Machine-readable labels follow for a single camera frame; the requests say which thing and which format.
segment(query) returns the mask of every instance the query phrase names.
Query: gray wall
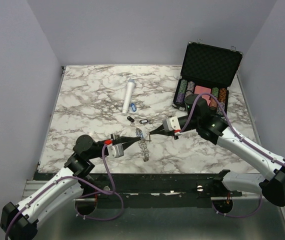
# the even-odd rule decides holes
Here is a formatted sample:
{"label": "gray wall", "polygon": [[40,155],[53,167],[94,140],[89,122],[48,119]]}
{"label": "gray wall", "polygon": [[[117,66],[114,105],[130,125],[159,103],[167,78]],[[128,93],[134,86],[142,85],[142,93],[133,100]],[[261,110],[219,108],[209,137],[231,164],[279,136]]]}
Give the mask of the gray wall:
{"label": "gray wall", "polygon": [[36,169],[60,76],[28,3],[0,0],[0,219]]}
{"label": "gray wall", "polygon": [[28,0],[64,65],[182,64],[189,41],[249,49],[276,0]]}
{"label": "gray wall", "polygon": [[285,0],[278,0],[240,67],[262,145],[285,157]]}

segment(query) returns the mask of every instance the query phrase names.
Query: blue object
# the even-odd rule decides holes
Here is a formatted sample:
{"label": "blue object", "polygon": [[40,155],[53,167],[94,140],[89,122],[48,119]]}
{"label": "blue object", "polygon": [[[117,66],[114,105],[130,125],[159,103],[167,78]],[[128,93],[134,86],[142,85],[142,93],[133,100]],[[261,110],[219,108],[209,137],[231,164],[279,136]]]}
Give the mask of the blue object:
{"label": "blue object", "polygon": [[133,112],[136,112],[136,111],[137,111],[136,105],[135,105],[134,103],[130,104],[130,106],[131,106],[131,110],[132,110]]}

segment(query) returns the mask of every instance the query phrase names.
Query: white tube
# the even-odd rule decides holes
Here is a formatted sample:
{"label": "white tube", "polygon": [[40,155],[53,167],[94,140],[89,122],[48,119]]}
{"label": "white tube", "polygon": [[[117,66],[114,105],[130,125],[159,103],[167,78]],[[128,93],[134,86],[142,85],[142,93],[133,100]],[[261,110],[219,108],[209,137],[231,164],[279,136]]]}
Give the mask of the white tube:
{"label": "white tube", "polygon": [[135,80],[133,79],[128,80],[126,95],[124,97],[123,106],[122,106],[122,115],[126,115],[128,112],[134,87],[135,87]]}

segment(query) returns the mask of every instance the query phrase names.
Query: white marble surface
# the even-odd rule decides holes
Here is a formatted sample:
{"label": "white marble surface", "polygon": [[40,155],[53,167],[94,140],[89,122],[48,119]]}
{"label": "white marble surface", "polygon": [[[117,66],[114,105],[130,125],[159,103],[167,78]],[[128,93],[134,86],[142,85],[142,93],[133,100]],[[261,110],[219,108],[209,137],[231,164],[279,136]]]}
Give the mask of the white marble surface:
{"label": "white marble surface", "polygon": [[[170,115],[186,115],[172,107],[181,66],[161,65],[96,65],[68,66],[55,107],[49,134],[40,160],[40,173],[55,173],[63,167],[76,139],[83,134],[95,141],[115,133],[135,137],[121,114],[126,83],[135,79],[132,102],[137,112],[129,115],[144,133],[154,130]],[[234,127],[254,140],[251,120],[238,79],[229,88],[228,113]],[[139,120],[151,119],[142,125]],[[138,144],[133,144],[120,158],[109,159],[112,173],[218,173],[230,169],[239,173],[255,173],[253,167],[235,154],[201,139],[190,131],[178,140],[152,135],[148,143],[149,161],[144,162]],[[91,160],[93,173],[105,173],[100,158]]]}

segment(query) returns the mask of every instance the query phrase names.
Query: case lid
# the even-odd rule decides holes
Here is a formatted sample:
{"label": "case lid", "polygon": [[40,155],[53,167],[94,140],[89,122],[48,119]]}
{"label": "case lid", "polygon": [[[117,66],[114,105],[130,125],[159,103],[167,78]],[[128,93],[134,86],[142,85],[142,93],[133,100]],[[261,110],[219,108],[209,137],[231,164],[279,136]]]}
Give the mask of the case lid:
{"label": "case lid", "polygon": [[207,87],[227,88],[243,58],[243,53],[226,48],[190,42],[184,56],[181,77]]}

